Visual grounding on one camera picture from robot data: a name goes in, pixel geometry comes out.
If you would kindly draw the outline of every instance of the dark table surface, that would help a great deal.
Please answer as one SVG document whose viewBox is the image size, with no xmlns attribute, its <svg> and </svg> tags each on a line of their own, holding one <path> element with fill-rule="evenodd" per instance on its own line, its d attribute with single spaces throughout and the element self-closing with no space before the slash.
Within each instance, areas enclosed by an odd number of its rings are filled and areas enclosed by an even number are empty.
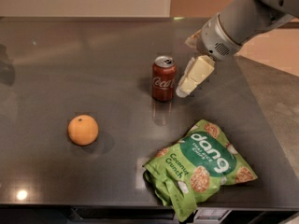
<svg viewBox="0 0 299 224">
<path fill-rule="evenodd" d="M 237 65 L 244 61 L 217 63 L 185 99 L 151 98 L 154 59 L 173 56 L 178 80 L 198 55 L 184 41 L 205 21 L 2 19 L 0 204 L 161 207 L 142 164 L 207 119 L 259 179 L 222 187 L 202 206 L 299 210 L 298 179 Z M 87 147 L 67 136 L 78 114 L 99 123 Z"/>
</svg>

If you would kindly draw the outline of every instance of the green snack bag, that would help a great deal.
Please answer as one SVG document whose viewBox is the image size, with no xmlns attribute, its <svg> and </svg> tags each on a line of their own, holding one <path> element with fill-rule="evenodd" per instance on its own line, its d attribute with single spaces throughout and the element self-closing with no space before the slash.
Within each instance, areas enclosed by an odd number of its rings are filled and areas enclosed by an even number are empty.
<svg viewBox="0 0 299 224">
<path fill-rule="evenodd" d="M 171 147 L 144 164 L 145 177 L 163 205 L 172 205 L 184 221 L 221 185 L 249 182 L 257 175 L 229 143 L 224 132 L 206 120 L 197 122 Z"/>
</svg>

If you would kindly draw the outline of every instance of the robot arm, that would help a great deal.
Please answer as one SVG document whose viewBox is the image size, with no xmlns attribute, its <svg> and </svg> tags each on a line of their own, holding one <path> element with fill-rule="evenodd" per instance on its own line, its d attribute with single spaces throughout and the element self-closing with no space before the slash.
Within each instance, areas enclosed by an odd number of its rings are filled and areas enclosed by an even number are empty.
<svg viewBox="0 0 299 224">
<path fill-rule="evenodd" d="M 198 51 L 213 60 L 236 54 L 254 36 L 299 17 L 299 0 L 234 0 L 202 28 Z"/>
</svg>

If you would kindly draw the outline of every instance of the white panel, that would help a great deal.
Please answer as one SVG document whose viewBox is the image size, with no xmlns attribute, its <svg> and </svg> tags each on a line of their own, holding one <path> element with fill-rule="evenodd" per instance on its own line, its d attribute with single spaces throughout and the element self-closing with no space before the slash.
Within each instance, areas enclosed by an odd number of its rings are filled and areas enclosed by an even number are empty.
<svg viewBox="0 0 299 224">
<path fill-rule="evenodd" d="M 0 0 L 0 16 L 168 17 L 170 0 Z"/>
</svg>

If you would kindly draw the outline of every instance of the orange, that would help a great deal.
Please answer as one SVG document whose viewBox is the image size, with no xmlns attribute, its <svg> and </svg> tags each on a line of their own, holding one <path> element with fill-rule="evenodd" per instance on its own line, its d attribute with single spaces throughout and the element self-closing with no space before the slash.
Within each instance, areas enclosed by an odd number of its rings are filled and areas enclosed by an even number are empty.
<svg viewBox="0 0 299 224">
<path fill-rule="evenodd" d="M 77 145 L 87 146 L 94 142 L 99 134 L 99 126 L 95 119 L 88 115 L 73 118 L 68 124 L 68 135 Z"/>
</svg>

